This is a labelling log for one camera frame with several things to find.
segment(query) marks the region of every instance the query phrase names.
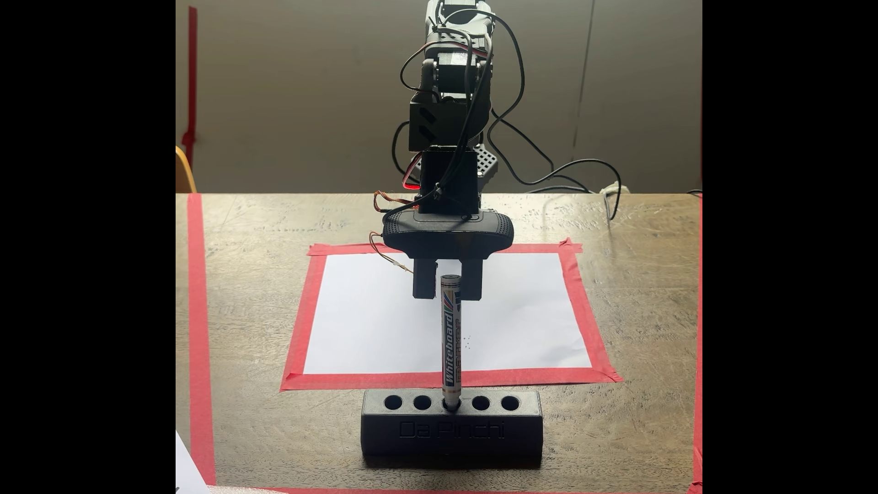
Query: table surface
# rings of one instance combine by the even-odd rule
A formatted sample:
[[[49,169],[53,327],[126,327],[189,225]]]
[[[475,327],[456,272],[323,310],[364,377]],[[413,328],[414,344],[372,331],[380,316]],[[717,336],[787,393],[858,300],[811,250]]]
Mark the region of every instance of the table surface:
[[[189,446],[186,195],[176,195],[176,429]],[[699,198],[486,194],[517,243],[582,243],[594,318],[624,382],[540,392],[538,466],[370,461],[360,389],[278,392],[313,243],[380,231],[371,194],[203,194],[217,484],[685,492],[692,481]]]

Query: red cable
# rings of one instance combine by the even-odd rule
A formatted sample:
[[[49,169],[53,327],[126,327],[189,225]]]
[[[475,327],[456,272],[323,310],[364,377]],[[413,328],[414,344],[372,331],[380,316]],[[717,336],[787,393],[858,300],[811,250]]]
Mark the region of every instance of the red cable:
[[[198,9],[189,8],[189,126],[183,134],[181,143],[185,148],[186,159],[189,160],[189,168],[193,168],[192,151],[195,145],[195,102],[198,69]]]
[[[421,189],[420,185],[413,185],[413,184],[407,183],[408,176],[412,174],[412,170],[414,170],[414,166],[418,163],[418,160],[421,159],[421,154],[422,153],[418,153],[418,154],[414,155],[414,159],[412,160],[411,163],[408,164],[408,168],[406,169],[406,175],[404,175],[402,178],[402,187],[405,189],[408,189],[410,191],[417,191],[417,190]]]

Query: black 3d-printed part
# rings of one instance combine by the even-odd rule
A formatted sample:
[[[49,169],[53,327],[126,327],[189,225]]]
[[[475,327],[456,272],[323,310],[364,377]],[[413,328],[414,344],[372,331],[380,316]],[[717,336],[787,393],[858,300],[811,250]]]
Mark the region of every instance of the black 3d-printed part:
[[[460,399],[460,408],[450,412],[441,389],[367,389],[363,454],[542,455],[539,393],[464,388]]]

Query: red masking tape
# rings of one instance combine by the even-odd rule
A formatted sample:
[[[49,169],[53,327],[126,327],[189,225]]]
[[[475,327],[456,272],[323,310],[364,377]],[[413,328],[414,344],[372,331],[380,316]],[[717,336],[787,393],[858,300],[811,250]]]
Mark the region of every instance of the red masking tape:
[[[189,233],[189,429],[192,460],[205,483],[216,484],[211,405],[211,354],[207,333],[205,224],[201,194],[186,200]]]

